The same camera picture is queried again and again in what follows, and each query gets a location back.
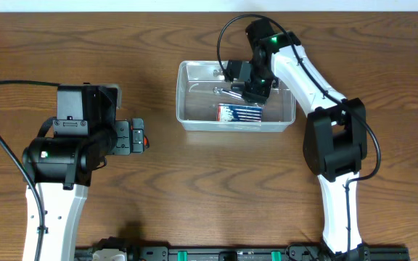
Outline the red handled pliers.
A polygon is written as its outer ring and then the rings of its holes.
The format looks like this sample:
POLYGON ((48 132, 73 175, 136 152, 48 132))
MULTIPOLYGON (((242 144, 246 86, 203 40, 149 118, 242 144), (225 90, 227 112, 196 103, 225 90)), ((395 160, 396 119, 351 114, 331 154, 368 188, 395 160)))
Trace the red handled pliers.
POLYGON ((149 139, 144 134, 143 129, 131 127, 132 144, 134 146, 133 151, 137 152, 138 147, 142 146, 142 150, 149 148, 149 139))

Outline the silver combination wrench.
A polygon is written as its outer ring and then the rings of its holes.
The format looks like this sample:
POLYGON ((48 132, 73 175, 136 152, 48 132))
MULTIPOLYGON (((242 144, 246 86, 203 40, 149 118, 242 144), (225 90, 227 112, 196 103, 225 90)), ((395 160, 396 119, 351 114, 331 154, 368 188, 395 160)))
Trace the silver combination wrench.
POLYGON ((234 91, 226 90, 225 88, 215 87, 213 89, 213 93, 218 94, 218 95, 225 94, 227 96, 230 96, 233 99, 243 100, 241 94, 238 94, 238 93, 236 93, 234 91))

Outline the blue precision screwdriver set case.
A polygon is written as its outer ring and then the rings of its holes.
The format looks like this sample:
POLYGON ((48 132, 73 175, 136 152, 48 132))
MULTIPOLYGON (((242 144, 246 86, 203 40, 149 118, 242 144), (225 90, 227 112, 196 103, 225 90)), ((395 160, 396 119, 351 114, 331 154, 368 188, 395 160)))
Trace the blue precision screwdriver set case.
POLYGON ((239 104, 219 104, 217 121, 219 122, 260 122, 263 108, 239 104))

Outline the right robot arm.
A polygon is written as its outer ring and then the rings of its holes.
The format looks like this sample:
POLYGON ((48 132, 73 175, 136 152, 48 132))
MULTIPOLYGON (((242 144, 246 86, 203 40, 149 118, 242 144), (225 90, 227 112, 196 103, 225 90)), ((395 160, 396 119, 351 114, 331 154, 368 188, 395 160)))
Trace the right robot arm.
POLYGON ((301 42, 271 18, 252 14, 245 33, 248 62, 228 61, 225 80, 241 99, 264 104, 272 88, 285 84, 306 115, 303 156, 319 179, 324 206, 323 242, 333 258, 349 258, 362 243, 356 187, 367 153, 365 107, 331 87, 311 64, 301 42))

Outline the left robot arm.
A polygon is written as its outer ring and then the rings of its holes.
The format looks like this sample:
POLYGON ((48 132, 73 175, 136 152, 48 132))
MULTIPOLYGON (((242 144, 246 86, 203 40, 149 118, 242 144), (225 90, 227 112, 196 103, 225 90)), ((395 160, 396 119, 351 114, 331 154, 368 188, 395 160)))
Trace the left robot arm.
POLYGON ((117 120, 121 98, 116 84, 58 87, 57 116, 42 125, 22 154, 45 217, 40 237, 36 200, 28 189, 24 260, 73 260, 93 171, 104 167, 109 155, 141 154, 148 148, 143 119, 117 120))

